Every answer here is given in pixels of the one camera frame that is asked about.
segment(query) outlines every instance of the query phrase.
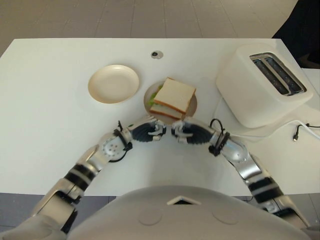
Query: tiled floor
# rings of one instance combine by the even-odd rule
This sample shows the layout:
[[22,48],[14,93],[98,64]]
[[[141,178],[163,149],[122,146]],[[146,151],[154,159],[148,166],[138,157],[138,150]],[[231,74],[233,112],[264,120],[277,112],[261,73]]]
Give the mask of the tiled floor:
[[[270,38],[296,2],[0,0],[0,56],[16,38]],[[24,221],[40,198],[0,193],[0,232]],[[320,193],[292,198],[313,225],[319,224]],[[84,197],[76,224],[112,199]]]

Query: black band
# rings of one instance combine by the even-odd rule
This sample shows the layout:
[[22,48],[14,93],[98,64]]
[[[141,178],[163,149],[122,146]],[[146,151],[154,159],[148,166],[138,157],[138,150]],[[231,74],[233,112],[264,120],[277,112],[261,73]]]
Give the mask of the black band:
[[265,201],[280,197],[283,195],[283,192],[279,187],[275,187],[273,189],[269,189],[267,191],[261,192],[257,195],[254,195],[254,198],[258,204],[263,203]]
[[254,182],[254,183],[250,184],[248,186],[248,188],[249,188],[250,192],[252,192],[254,190],[257,190],[257,189],[260,189],[262,187],[268,186],[270,184],[275,184],[275,183],[276,182],[275,182],[275,180],[273,180],[272,177],[266,177],[266,178],[264,178],[262,180],[259,180],[257,182]]
[[76,165],[73,166],[72,169],[77,170],[78,172],[82,173],[88,179],[90,179],[90,181],[92,181],[96,176],[92,171],[90,171],[88,168],[86,168],[83,165],[76,164]]
[[83,191],[85,191],[87,189],[87,187],[89,186],[86,181],[84,181],[81,177],[73,174],[72,172],[68,172],[65,177],[65,179],[69,180],[70,182],[72,182],[73,184],[75,184],[76,186],[78,186],[79,188],[81,188]]
[[78,215],[77,210],[74,210],[72,212],[72,214],[70,215],[70,217],[68,218],[68,220],[65,222],[65,224],[63,225],[63,227],[61,228],[61,231],[64,232],[65,234],[69,233],[72,224],[74,223],[74,221],[76,220],[76,217]]

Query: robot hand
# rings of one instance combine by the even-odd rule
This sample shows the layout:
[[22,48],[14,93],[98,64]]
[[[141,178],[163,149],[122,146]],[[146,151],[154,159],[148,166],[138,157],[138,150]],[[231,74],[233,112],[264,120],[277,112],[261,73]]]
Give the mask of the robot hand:
[[174,122],[171,128],[171,134],[178,139],[178,142],[185,144],[209,143],[215,132],[205,123],[189,116]]
[[132,139],[139,142],[159,141],[166,133],[166,125],[154,116],[145,116],[127,127]]

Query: empty plate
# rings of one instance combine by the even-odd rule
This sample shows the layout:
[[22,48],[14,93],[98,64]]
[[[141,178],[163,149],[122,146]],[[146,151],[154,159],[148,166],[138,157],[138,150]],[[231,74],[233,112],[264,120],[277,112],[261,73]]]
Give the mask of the empty plate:
[[88,83],[91,97],[104,104],[123,102],[131,98],[138,88],[138,75],[130,67],[123,65],[100,68]]

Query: white plate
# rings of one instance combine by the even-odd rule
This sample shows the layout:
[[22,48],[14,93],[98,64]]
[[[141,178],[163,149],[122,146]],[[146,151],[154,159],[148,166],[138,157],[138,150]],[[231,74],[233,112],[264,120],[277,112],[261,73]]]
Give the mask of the white plate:
[[88,83],[91,97],[104,104],[123,102],[131,98],[138,88],[138,75],[130,67],[123,65],[100,68]]
[[[155,84],[151,85],[144,94],[143,104],[144,104],[145,110],[147,111],[147,113],[149,115],[154,116],[156,119],[161,120],[165,124],[171,125],[174,122],[176,122],[177,120],[173,119],[169,116],[164,116],[161,114],[150,112],[151,106],[148,104],[148,102],[151,98],[151,95],[153,93],[155,93],[158,90],[158,87],[160,85],[163,85],[164,83],[165,83],[165,81],[159,81],[159,82],[156,82]],[[189,108],[187,109],[186,113],[182,116],[182,119],[184,119],[186,116],[192,117],[197,110],[197,105],[198,105],[198,103],[197,103],[196,95],[193,95],[190,100]]]

